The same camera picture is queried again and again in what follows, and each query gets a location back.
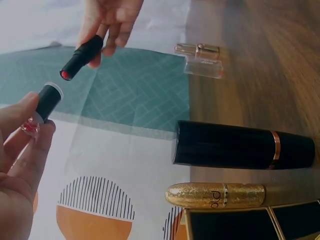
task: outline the black stripe pattern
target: black stripe pattern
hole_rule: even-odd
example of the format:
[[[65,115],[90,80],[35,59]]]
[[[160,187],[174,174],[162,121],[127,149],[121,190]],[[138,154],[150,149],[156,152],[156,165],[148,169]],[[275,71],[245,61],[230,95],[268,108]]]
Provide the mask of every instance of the black stripe pattern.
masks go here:
[[[135,219],[131,198],[113,181],[104,177],[78,177],[63,189],[58,203],[99,215]]]
[[[162,227],[163,240],[174,240],[182,217],[182,207],[172,207]]]

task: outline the teal fabric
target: teal fabric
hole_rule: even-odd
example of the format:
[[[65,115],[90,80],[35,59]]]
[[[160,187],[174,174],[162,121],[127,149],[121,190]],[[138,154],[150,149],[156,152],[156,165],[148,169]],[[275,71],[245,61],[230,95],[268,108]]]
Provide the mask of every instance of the teal fabric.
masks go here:
[[[189,118],[188,77],[182,57],[120,48],[101,67],[83,67],[70,82],[59,70],[71,47],[50,47],[0,55],[0,104],[12,104],[46,82],[60,86],[56,111],[90,119],[162,131]]]

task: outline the finger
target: finger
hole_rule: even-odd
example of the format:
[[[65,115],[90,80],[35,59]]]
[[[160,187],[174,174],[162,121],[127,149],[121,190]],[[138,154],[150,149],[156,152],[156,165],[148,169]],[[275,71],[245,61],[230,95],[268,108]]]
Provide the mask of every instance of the finger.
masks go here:
[[[134,22],[124,22],[121,24],[120,33],[115,39],[115,44],[124,48],[129,40],[132,29],[134,28]]]
[[[0,109],[0,130],[3,142],[36,111],[39,95],[29,92],[18,103]]]
[[[79,40],[77,47],[88,42],[93,38],[101,24],[101,10],[98,1],[85,0],[84,1],[84,16],[82,26],[79,32]]]
[[[38,139],[31,139],[30,144],[9,170],[8,175],[25,181],[34,197],[45,169],[52,137],[56,127],[52,121],[40,127]]]
[[[4,156],[0,172],[7,173],[10,170],[30,140],[31,136],[25,134],[19,129],[6,141],[6,143],[3,145]]]
[[[102,39],[105,39],[108,29],[109,29],[109,25],[102,23],[102,24],[100,24],[99,29],[96,32],[96,34],[98,36],[100,36]],[[91,62],[88,63],[88,66],[90,68],[95,69],[100,66],[100,63],[101,63],[101,54],[98,54],[97,56],[95,56],[95,58]]]
[[[120,33],[120,24],[113,24],[109,29],[109,36],[105,44],[105,48],[102,50],[103,55],[112,56],[116,51],[116,39]]]
[[[139,15],[143,1],[128,2],[128,5],[123,6],[116,10],[115,19],[118,23],[132,22],[134,23]]]

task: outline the black lipstick tube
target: black lipstick tube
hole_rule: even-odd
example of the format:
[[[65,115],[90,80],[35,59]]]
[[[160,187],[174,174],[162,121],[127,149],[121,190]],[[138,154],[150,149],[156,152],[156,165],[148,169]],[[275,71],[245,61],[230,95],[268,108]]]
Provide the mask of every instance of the black lipstick tube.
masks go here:
[[[305,136],[239,126],[178,121],[173,164],[231,169],[299,169],[314,162]]]
[[[73,52],[71,59],[60,70],[60,76],[66,81],[71,81],[83,66],[87,65],[101,52],[103,45],[104,40],[98,35],[82,44]]]

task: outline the orange circle print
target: orange circle print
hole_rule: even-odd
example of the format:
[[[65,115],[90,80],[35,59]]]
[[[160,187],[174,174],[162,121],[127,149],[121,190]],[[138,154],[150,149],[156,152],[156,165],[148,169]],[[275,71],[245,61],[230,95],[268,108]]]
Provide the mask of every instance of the orange circle print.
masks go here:
[[[103,177],[75,179],[63,189],[56,207],[66,240],[127,240],[134,219],[131,199]]]
[[[164,240],[188,240],[183,209],[172,207],[162,228]]]

